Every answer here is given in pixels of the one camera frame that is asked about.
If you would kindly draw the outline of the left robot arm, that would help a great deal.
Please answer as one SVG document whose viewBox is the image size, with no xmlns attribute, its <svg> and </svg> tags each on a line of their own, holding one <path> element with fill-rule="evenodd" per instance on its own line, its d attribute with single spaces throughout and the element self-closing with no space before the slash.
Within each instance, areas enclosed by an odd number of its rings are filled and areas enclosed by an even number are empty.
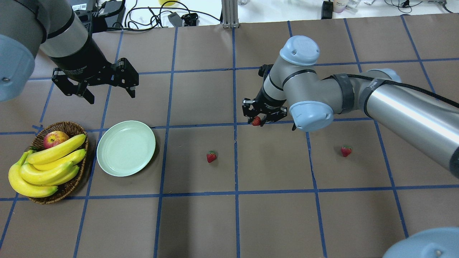
<svg viewBox="0 0 459 258">
<path fill-rule="evenodd" d="M 92 34 L 108 30 L 106 18 L 118 15 L 73 10 L 65 0 L 1 1 L 1 87 L 2 102 L 24 90 L 32 75 L 39 51 L 56 64 L 51 80 L 64 95 L 76 95 L 94 104 L 89 86 L 111 85 L 136 96 L 139 74 L 126 58 L 110 63 Z"/>
</svg>

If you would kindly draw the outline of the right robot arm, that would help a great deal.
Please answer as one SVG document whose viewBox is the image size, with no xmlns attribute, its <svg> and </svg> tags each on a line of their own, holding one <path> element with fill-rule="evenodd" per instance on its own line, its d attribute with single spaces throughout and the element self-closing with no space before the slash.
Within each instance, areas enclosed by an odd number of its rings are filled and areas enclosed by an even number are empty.
<svg viewBox="0 0 459 258">
<path fill-rule="evenodd" d="M 275 64 L 259 68 L 263 84 L 254 99 L 244 98 L 248 124 L 275 123 L 291 112 L 292 130 L 309 135 L 329 126 L 336 114 L 361 110 L 458 178 L 458 103 L 402 83 L 392 69 L 357 75 L 339 73 L 319 80 L 315 41 L 303 35 L 287 40 Z"/>
</svg>

